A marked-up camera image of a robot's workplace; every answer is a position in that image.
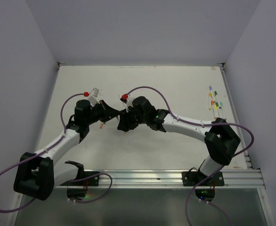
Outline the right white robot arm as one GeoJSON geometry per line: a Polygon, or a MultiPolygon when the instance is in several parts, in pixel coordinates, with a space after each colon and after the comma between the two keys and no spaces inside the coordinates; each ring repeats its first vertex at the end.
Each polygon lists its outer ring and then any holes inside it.
{"type": "Polygon", "coordinates": [[[131,98],[124,94],[120,100],[126,107],[120,113],[118,130],[128,132],[145,124],[154,131],[186,135],[205,143],[209,155],[197,171],[200,184],[209,184],[217,169],[230,164],[241,142],[224,119],[217,118],[206,127],[205,121],[181,119],[169,110],[156,109],[143,96],[131,98]]]}

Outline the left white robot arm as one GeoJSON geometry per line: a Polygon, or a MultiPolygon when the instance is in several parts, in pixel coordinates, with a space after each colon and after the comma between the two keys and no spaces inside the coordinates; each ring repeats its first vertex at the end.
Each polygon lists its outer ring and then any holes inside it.
{"type": "Polygon", "coordinates": [[[49,145],[34,153],[24,153],[18,165],[13,189],[29,197],[46,200],[53,189],[64,183],[80,185],[85,180],[84,166],[66,161],[65,169],[55,171],[55,165],[73,147],[85,139],[89,126],[98,121],[107,122],[120,112],[103,100],[91,104],[88,100],[76,103],[74,115],[70,117],[62,134],[49,145]]]}

